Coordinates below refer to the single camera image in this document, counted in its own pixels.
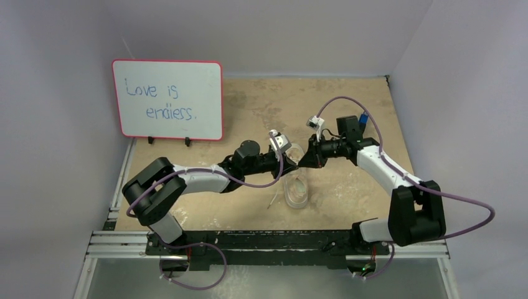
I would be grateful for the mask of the white shoelace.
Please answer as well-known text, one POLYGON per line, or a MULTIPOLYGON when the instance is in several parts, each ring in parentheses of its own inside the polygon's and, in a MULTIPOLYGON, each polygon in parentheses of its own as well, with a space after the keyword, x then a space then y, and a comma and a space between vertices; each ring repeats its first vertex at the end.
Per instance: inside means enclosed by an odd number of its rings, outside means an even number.
POLYGON ((292 209, 303 209, 308 204, 309 185, 305 169, 298 169, 280 179, 280 185, 269 202, 269 209, 275 202, 285 200, 292 209))

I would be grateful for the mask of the beige canvas sneaker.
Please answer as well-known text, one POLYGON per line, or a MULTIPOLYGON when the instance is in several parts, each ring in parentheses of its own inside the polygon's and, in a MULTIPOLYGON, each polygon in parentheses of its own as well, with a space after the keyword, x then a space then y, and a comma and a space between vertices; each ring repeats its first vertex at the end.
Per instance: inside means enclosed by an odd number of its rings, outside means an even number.
MULTIPOLYGON (((293 143, 286 151, 287 157, 298 164, 304 156, 300 145, 293 143)), ((293 209, 303 209, 308 204, 309 185, 306 170, 299 168, 282 177, 285 201, 293 209)))

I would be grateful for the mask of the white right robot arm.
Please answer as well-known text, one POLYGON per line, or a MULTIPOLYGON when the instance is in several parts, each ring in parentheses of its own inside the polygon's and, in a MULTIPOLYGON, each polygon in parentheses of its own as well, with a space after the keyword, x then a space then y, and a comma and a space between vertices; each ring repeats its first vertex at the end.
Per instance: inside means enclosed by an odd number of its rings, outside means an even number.
POLYGON ((312 116, 307 126, 315 134, 309 138, 308 150, 298 163, 300 168, 322 168, 329 158, 346 158, 371 175, 390 196, 387 219, 352 225, 351 249, 363 254, 374 242, 394 242, 403 247, 443 237, 446 223, 439 185, 409 175, 382 151, 378 141, 365 138, 364 119, 337 118, 338 135, 327 140, 323 136, 324 120, 312 116))

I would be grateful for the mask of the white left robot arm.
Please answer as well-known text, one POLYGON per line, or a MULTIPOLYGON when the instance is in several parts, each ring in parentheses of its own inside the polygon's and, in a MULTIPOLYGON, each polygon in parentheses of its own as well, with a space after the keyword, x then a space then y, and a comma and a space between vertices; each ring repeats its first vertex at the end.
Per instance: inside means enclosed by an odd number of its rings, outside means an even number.
POLYGON ((282 150, 269 146, 261 153, 260 145, 246 140, 220 163, 201 168, 172 164, 167 157, 155 159, 130 179, 121 192, 129 204, 128 217, 151 229, 161 246, 171 255, 186 246, 185 232, 170 210, 179 197, 199 192, 225 194, 247 186, 246 177, 270 173, 275 183, 295 170, 297 164, 282 150))

